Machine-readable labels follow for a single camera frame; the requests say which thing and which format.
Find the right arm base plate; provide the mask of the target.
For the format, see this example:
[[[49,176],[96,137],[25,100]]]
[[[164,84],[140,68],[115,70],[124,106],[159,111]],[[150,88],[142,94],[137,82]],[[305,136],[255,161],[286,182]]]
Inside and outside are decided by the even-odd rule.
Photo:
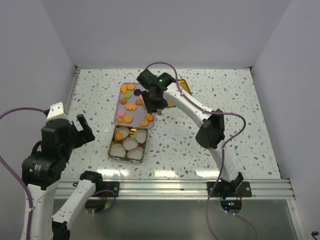
[[[237,189],[232,189],[227,183],[219,181],[214,188],[211,198],[250,198],[252,197],[251,185],[248,181],[243,181]]]

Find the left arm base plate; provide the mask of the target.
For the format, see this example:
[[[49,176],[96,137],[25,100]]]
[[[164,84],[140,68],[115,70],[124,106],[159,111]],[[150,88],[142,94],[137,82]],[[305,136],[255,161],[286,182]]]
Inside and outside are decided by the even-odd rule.
[[[100,193],[99,196],[103,199],[117,198],[119,196],[120,182],[119,181],[104,181],[102,185],[104,192]]]

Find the orange fish cookie bottom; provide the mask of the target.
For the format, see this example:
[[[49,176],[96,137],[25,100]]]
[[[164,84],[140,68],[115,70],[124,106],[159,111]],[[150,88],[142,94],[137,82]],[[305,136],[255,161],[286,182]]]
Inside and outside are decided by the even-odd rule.
[[[147,113],[147,114],[145,115],[145,118],[146,118],[149,122],[152,122],[152,121],[154,120],[153,115],[150,114],[150,113]]]

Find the gold tin lid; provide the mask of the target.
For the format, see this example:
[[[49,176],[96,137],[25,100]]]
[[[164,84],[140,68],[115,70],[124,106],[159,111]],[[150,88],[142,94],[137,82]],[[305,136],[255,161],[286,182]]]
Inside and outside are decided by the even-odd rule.
[[[187,84],[187,82],[186,82],[185,79],[179,79],[179,80],[178,80],[178,83],[179,83],[180,87],[181,87],[183,90],[185,90],[187,93],[189,93],[190,95],[192,95],[192,92],[191,92],[191,90],[190,90],[190,88],[189,88],[189,86],[188,86],[188,84]],[[167,104],[168,104],[168,107],[169,107],[169,108],[175,107],[175,105],[174,105],[172,102],[170,102],[170,101],[167,101]]]

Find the metal tongs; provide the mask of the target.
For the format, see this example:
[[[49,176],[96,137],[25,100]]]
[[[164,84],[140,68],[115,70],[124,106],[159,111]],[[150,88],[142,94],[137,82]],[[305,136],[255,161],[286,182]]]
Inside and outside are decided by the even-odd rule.
[[[156,114],[157,114],[158,116],[161,116],[161,115],[162,115],[162,110],[161,110],[161,109],[158,109],[158,110],[156,111]]]

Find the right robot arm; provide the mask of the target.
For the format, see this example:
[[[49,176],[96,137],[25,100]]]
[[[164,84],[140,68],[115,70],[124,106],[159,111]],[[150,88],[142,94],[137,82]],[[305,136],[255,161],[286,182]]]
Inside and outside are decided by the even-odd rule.
[[[241,190],[244,178],[236,170],[235,162],[226,149],[228,141],[225,140],[224,134],[224,116],[227,113],[220,109],[212,110],[201,104],[178,87],[178,81],[166,72],[156,76],[145,69],[138,75],[137,81],[145,89],[141,95],[148,113],[163,110],[168,107],[168,102],[171,102],[199,127],[195,136],[196,142],[210,152],[220,167],[219,179],[222,182],[223,192],[227,196],[235,196]]]

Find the orange flower cookie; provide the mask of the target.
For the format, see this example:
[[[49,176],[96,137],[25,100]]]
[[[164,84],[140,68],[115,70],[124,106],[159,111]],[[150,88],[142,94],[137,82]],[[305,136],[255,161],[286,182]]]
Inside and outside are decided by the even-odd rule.
[[[121,141],[123,138],[124,138],[124,135],[119,131],[114,134],[114,139],[117,141]]]

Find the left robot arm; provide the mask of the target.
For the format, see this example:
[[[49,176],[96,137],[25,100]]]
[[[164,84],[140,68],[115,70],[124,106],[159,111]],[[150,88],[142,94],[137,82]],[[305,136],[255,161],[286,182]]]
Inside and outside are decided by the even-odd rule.
[[[59,180],[72,151],[95,140],[84,115],[76,118],[82,130],[67,118],[48,119],[41,129],[41,141],[22,163],[22,181],[27,189],[23,240],[68,240],[87,200],[103,193],[102,175],[86,170],[62,208],[53,212]]]

